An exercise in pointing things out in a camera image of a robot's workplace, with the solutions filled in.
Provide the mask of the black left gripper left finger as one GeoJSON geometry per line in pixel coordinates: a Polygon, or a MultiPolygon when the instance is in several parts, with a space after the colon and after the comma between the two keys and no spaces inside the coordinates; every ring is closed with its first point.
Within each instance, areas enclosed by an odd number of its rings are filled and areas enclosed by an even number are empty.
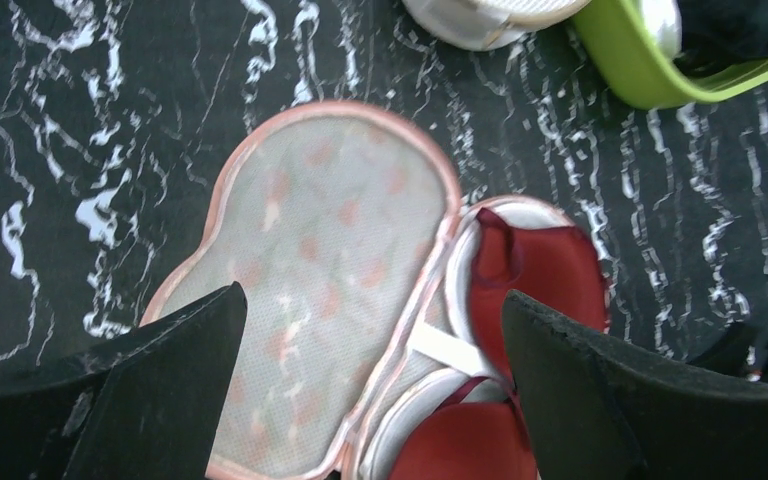
{"type": "Polygon", "coordinates": [[[0,378],[0,479],[204,478],[246,316],[232,283],[0,378]]]}

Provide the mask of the white garment in basin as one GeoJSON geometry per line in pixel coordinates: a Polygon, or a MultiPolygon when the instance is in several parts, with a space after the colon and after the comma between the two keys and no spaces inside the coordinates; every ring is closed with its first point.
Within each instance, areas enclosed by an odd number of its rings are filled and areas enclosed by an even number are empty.
{"type": "Polygon", "coordinates": [[[637,8],[658,50],[669,60],[675,60],[682,50],[682,22],[677,2],[638,0],[637,8]]]}

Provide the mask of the black garment in basin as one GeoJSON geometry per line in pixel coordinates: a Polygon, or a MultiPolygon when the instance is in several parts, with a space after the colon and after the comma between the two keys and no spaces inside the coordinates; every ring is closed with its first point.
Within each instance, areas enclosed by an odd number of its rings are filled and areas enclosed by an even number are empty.
{"type": "Polygon", "coordinates": [[[677,6],[682,33],[674,64],[686,76],[702,78],[768,59],[768,0],[679,1],[677,6]]]}

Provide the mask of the green plastic basin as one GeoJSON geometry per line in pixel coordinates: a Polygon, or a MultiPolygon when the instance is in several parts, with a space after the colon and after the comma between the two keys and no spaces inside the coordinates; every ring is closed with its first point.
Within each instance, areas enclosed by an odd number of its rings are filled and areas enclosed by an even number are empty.
{"type": "Polygon", "coordinates": [[[592,1],[571,17],[571,24],[608,87],[638,109],[723,102],[768,82],[768,59],[712,76],[685,76],[656,45],[635,1],[592,1]]]}

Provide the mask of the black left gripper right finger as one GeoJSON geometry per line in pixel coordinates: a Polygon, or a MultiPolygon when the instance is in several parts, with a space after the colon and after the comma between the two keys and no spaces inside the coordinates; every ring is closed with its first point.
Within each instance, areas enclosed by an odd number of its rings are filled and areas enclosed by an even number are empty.
{"type": "Polygon", "coordinates": [[[513,297],[543,479],[768,479],[768,384],[666,359],[513,297]]]}

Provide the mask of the dark red bra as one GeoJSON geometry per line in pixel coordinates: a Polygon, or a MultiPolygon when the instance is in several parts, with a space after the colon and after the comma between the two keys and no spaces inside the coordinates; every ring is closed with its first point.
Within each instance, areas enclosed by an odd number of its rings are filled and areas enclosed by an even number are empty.
{"type": "Polygon", "coordinates": [[[408,435],[392,479],[537,479],[529,437],[537,420],[522,400],[534,393],[518,372],[525,354],[546,358],[531,320],[515,310],[524,294],[539,307],[598,332],[609,323],[606,285],[592,242],[572,225],[516,227],[490,209],[478,211],[479,244],[470,265],[467,308],[472,334],[503,375],[495,401],[469,401],[487,375],[462,383],[408,435]]]}

